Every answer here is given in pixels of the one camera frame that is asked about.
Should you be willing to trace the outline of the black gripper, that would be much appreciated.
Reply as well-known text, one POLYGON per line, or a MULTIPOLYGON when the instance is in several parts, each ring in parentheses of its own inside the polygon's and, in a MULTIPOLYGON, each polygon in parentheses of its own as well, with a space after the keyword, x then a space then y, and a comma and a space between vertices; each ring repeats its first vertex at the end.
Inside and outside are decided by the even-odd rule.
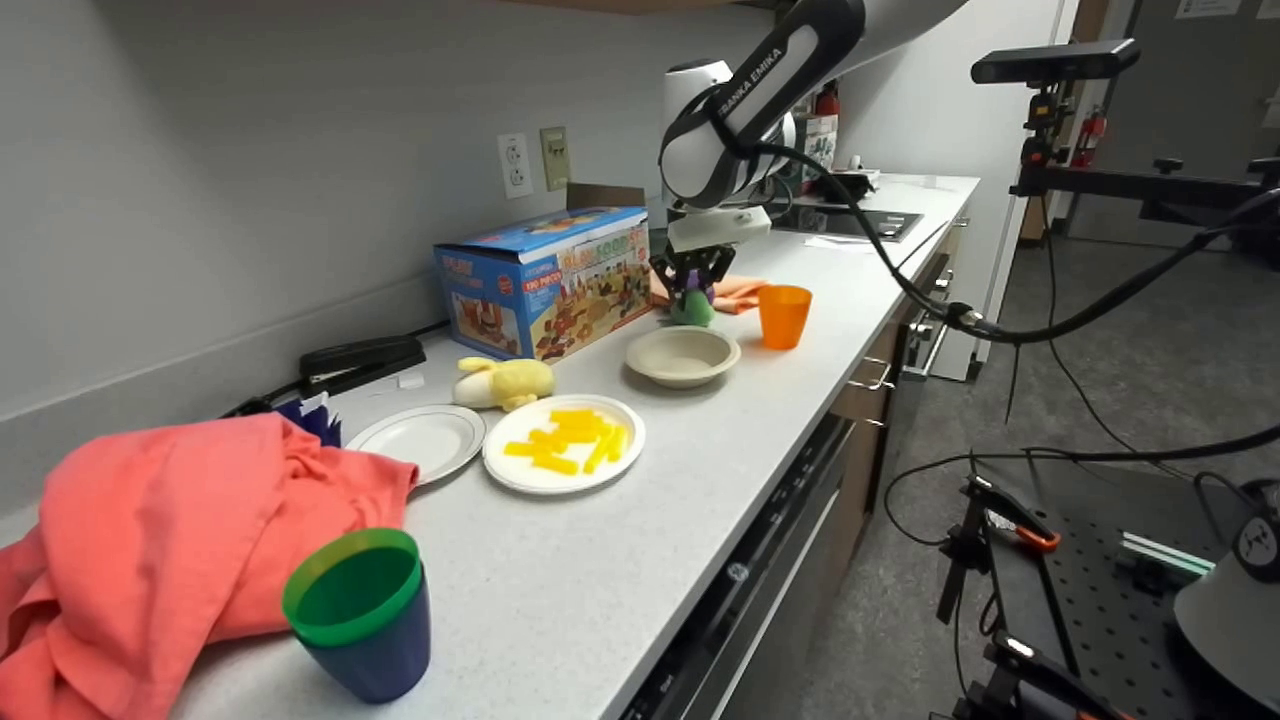
POLYGON ((674 249, 669 237, 655 239, 648 266, 655 273, 655 303, 662 321, 680 321, 684 290, 706 290, 713 307, 725 311, 726 266, 737 258, 733 245, 674 249))

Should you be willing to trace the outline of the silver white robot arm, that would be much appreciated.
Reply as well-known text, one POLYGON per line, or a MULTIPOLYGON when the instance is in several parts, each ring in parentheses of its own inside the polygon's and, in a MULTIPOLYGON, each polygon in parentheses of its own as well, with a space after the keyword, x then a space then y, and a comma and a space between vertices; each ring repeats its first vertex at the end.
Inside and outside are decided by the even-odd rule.
POLYGON ((705 212, 784 159, 767 137, 820 85, 944 22, 963 0, 797 0, 725 77, 697 87, 658 137, 658 184, 680 212, 705 212))

